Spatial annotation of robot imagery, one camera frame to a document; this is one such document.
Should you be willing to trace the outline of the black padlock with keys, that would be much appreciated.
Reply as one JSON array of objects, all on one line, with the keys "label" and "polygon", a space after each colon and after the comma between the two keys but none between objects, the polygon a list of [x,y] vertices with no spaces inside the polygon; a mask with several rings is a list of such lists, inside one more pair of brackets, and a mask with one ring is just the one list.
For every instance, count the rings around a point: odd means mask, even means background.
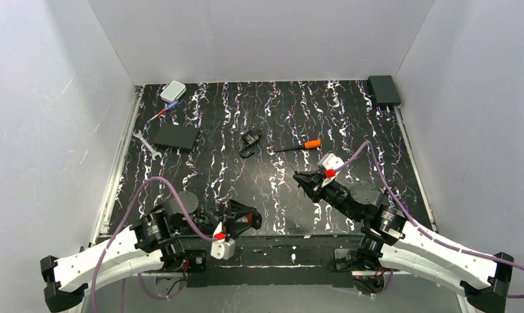
[{"label": "black padlock with keys", "polygon": [[248,130],[242,134],[241,138],[243,140],[243,147],[241,148],[239,155],[241,158],[249,158],[255,152],[255,147],[258,142],[261,140],[262,131],[258,130]]}]

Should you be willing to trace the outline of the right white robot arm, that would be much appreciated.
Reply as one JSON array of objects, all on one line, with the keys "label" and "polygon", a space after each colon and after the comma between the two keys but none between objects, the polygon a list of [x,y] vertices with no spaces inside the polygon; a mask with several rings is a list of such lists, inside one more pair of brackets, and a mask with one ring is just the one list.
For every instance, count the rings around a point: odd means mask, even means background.
[{"label": "right white robot arm", "polygon": [[374,247],[366,252],[382,267],[399,269],[445,286],[482,312],[504,312],[513,257],[482,254],[461,246],[419,223],[411,223],[369,181],[347,187],[322,170],[297,171],[299,187],[313,202],[323,200],[347,218],[361,222]]}]

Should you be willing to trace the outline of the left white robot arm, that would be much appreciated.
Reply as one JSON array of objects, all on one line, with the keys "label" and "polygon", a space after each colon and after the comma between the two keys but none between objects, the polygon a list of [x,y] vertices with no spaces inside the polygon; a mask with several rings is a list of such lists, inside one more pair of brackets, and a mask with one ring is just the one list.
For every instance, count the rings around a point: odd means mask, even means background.
[{"label": "left white robot arm", "polygon": [[98,245],[64,258],[42,258],[48,310],[74,308],[92,291],[139,273],[161,270],[184,279],[202,273],[209,257],[229,260],[236,239],[262,226],[258,210],[238,201],[228,200],[212,213],[198,208],[196,195],[178,196]]}]

